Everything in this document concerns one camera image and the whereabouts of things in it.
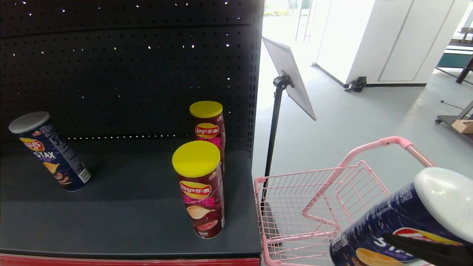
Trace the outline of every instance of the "white lid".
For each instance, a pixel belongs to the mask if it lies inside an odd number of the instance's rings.
[[[435,220],[473,243],[473,180],[448,169],[429,167],[417,174],[414,186]]]
[[[48,121],[49,117],[48,112],[29,113],[13,120],[8,129],[14,134],[24,133],[44,124]]]

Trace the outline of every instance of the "gray shelf surface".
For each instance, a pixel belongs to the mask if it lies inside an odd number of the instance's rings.
[[[225,228],[194,233],[171,152],[80,154],[93,180],[66,192],[33,155],[1,158],[0,253],[70,258],[259,257],[251,159],[226,152]]]
[[[453,122],[455,122],[455,120],[458,119],[458,116],[457,115],[439,115],[437,116],[437,118],[451,127]],[[462,135],[463,137],[465,137],[466,139],[468,139],[469,141],[473,142],[473,134],[461,134],[458,131],[456,132]]]

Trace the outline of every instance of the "pink shopping cart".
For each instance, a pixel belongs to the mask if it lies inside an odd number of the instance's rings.
[[[435,166],[410,141],[388,137],[353,149],[335,168],[257,177],[266,265],[333,266],[330,240],[389,195],[366,162],[349,164],[361,152],[391,144],[400,145],[425,167]]]

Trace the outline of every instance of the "red potato chip can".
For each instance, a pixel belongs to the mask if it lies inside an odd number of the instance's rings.
[[[193,117],[194,138],[213,143],[220,150],[220,170],[225,174],[225,125],[223,106],[214,101],[196,102],[189,108]]]
[[[188,142],[174,152],[172,163],[195,233],[218,236],[225,226],[220,151],[210,142]]]

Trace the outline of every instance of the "sign stand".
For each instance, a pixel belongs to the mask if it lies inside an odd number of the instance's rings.
[[[263,42],[268,49],[271,60],[279,74],[279,76],[276,77],[272,82],[276,87],[276,91],[274,92],[271,131],[269,136],[268,154],[266,157],[266,169],[264,171],[264,176],[268,177],[271,171],[272,155],[274,143],[276,140],[276,130],[278,127],[279,111],[281,107],[283,91],[286,90],[289,97],[291,97],[291,99],[293,99],[299,105],[299,107],[301,107],[314,121],[315,114],[289,46],[265,37],[263,37]],[[267,186],[268,180],[263,183],[263,188],[267,188]],[[262,222],[268,223],[268,225],[270,224],[271,226],[264,226],[264,228],[269,228],[270,230],[270,232],[265,233],[273,236],[279,235],[276,223],[273,220],[273,215],[271,214],[271,208],[269,204],[265,202],[266,191],[267,189],[264,189],[261,196],[261,211],[264,213],[263,216],[267,217],[267,220]]]

